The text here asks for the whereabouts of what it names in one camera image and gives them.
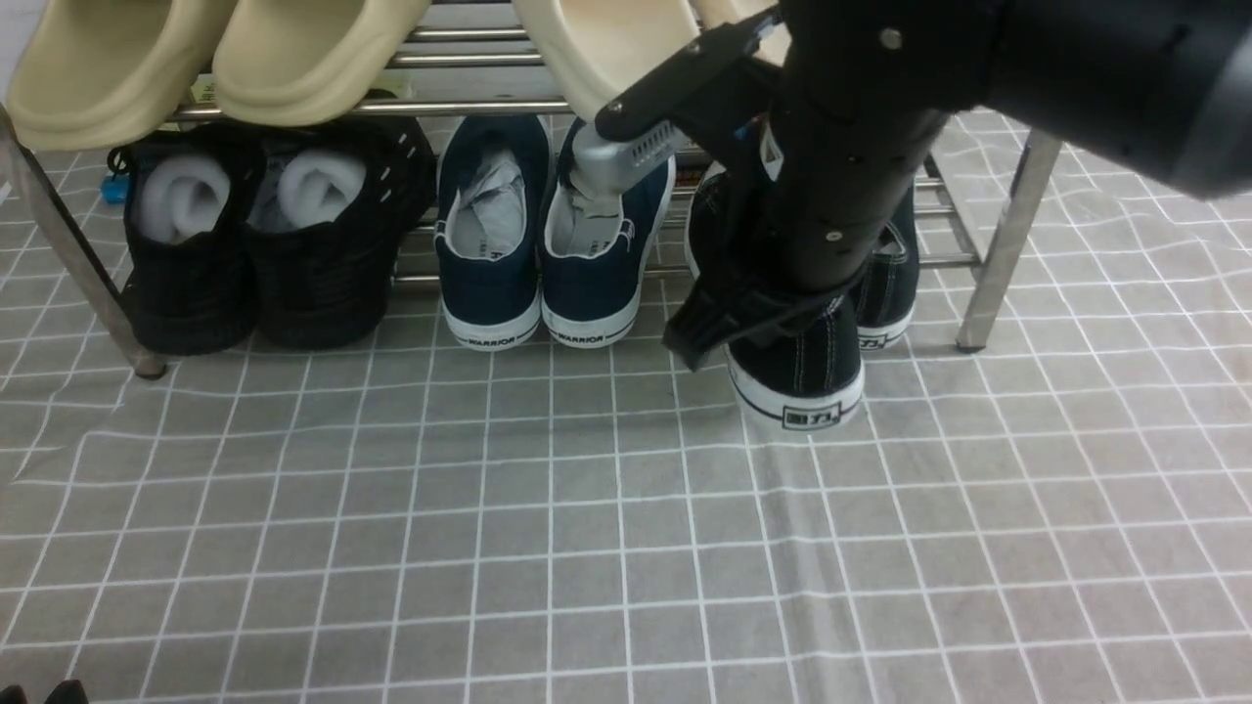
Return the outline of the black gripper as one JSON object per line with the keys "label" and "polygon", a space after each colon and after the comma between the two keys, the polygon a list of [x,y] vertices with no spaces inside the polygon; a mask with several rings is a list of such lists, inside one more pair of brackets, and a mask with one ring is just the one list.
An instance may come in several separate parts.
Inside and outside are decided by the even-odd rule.
{"label": "black gripper", "polygon": [[630,142],[670,122],[726,168],[729,203],[665,346],[689,370],[735,339],[791,337],[844,294],[881,224],[880,149],[855,147],[871,8],[772,8],[722,23],[595,116]]}

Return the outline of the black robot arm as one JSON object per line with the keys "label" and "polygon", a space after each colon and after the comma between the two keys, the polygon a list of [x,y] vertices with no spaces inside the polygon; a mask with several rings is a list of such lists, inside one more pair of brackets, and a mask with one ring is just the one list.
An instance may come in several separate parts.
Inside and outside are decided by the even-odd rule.
{"label": "black robot arm", "polygon": [[782,1],[707,28],[603,108],[670,122],[732,205],[664,344],[689,370],[805,329],[858,278],[949,116],[977,106],[1194,199],[1249,190],[1247,1]]}

